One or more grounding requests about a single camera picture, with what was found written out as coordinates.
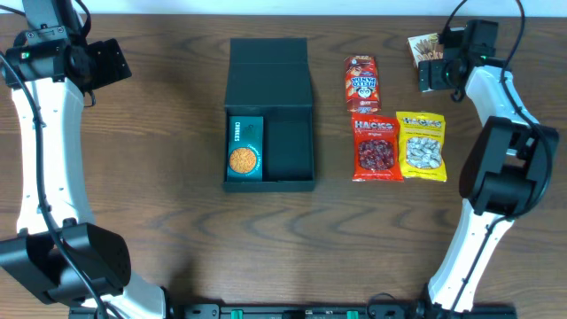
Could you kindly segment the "brown Pocky box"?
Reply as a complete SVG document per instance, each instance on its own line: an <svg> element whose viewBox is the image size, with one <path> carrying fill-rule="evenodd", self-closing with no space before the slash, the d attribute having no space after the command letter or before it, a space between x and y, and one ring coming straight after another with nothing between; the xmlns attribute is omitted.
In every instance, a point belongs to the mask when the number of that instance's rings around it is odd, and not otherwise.
<svg viewBox="0 0 567 319"><path fill-rule="evenodd" d="M407 45L417 73L418 89L421 92L431 91L429 84L430 62L443 58L444 49L443 45L439 43L439 34L432 33L409 37Z"/></svg>

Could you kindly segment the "teal cookies box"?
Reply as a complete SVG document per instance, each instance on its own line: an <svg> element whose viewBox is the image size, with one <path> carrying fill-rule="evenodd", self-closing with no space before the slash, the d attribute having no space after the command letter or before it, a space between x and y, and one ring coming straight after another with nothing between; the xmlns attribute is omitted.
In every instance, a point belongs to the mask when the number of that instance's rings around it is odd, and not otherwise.
<svg viewBox="0 0 567 319"><path fill-rule="evenodd" d="M263 175L263 118L230 116L227 180L261 181Z"/></svg>

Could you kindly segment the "black gift box with lid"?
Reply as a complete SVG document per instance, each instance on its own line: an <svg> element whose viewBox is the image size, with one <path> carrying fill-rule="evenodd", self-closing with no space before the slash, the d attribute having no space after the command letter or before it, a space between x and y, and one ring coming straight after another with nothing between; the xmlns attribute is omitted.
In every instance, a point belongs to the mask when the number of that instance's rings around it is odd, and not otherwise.
<svg viewBox="0 0 567 319"><path fill-rule="evenodd" d="M233 38L225 95L226 192L298 192L315 187L313 91L304 38ZM227 180L230 116L263 118L261 181Z"/></svg>

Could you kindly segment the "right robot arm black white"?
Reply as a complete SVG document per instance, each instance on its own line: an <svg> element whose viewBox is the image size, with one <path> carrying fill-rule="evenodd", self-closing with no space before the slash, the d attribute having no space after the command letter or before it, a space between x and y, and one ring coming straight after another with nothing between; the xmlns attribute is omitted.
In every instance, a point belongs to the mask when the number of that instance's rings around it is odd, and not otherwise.
<svg viewBox="0 0 567 319"><path fill-rule="evenodd" d="M542 200L553 170L558 132L522 104L508 58L496 58L498 25L473 19L463 28L444 27L444 57L419 64L420 84L452 89L455 102L468 97L482 131L459 181L461 217L447 254L408 307L406 318L514 318L514 307L474 305L488 261L505 233Z"/></svg>

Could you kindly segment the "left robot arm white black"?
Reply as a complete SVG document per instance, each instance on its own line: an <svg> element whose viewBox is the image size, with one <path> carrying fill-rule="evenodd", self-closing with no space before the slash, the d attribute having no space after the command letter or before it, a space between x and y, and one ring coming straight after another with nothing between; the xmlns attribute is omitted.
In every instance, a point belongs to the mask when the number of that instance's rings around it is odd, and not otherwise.
<svg viewBox="0 0 567 319"><path fill-rule="evenodd" d="M130 76L113 40L35 40L1 57L22 143L17 235L1 244L2 268L46 305L95 318L165 318L164 290L136 274L125 240L98 227L84 182L84 98Z"/></svg>

